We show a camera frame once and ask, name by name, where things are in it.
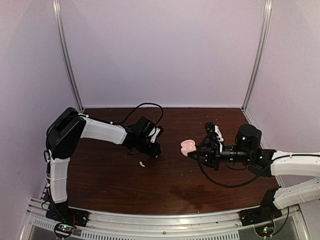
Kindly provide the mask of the pink round earbud case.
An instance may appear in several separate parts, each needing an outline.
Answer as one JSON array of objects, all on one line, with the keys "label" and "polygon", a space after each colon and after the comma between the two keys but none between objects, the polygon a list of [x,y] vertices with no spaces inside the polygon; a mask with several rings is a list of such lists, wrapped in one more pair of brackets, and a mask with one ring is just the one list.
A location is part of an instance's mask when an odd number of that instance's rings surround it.
[{"label": "pink round earbud case", "polygon": [[181,149],[180,149],[181,153],[186,157],[188,156],[189,153],[197,150],[196,142],[192,139],[187,139],[182,141],[180,143],[180,146],[181,146]]}]

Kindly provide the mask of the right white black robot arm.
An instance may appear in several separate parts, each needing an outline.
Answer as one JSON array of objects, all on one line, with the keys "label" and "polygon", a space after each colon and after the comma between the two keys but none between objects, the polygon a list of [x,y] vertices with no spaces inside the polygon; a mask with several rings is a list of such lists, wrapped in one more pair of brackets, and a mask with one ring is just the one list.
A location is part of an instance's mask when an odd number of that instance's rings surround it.
[{"label": "right white black robot arm", "polygon": [[234,145],[225,145],[218,125],[212,122],[205,124],[206,135],[200,144],[192,139],[181,142],[181,153],[196,160],[202,174],[213,184],[228,188],[227,184],[219,183],[205,172],[204,167],[219,170],[221,163],[241,163],[246,170],[255,176],[235,188],[244,187],[259,177],[280,177],[285,175],[309,176],[312,179],[279,188],[271,194],[271,202],[267,201],[256,210],[259,220],[268,220],[276,208],[281,210],[319,199],[320,197],[320,154],[292,153],[261,147],[262,132],[251,124],[239,127]]}]

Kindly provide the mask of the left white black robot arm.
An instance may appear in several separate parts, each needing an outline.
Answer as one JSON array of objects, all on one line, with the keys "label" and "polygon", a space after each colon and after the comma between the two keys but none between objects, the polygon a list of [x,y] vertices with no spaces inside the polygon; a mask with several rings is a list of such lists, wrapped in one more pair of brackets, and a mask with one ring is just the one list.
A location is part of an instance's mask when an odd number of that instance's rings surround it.
[{"label": "left white black robot arm", "polygon": [[164,129],[158,123],[141,116],[135,123],[106,121],[80,113],[68,107],[48,127],[45,134],[44,161],[49,196],[55,205],[52,213],[61,222],[72,218],[68,201],[69,163],[85,143],[123,146],[149,157],[158,157],[162,150],[158,138]]}]

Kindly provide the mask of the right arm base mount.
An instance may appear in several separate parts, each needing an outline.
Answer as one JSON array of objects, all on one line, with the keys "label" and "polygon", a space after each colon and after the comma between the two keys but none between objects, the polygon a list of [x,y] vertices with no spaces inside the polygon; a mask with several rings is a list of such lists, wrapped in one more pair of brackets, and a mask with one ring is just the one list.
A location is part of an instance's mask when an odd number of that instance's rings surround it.
[{"label": "right arm base mount", "polygon": [[282,217],[282,211],[274,204],[277,190],[277,188],[268,190],[258,207],[241,210],[239,212],[242,226],[253,225],[255,233],[259,237],[273,237],[276,233],[275,219]]}]

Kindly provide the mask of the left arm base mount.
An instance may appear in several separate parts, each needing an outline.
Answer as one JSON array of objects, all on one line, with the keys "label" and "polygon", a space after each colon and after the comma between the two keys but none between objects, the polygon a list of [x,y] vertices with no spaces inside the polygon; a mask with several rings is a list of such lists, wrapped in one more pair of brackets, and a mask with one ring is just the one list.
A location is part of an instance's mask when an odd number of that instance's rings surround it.
[{"label": "left arm base mount", "polygon": [[89,212],[69,207],[68,201],[55,203],[49,188],[44,195],[41,207],[45,203],[49,203],[45,217],[57,222],[53,227],[53,233],[59,240],[70,237],[77,227],[87,226]]}]

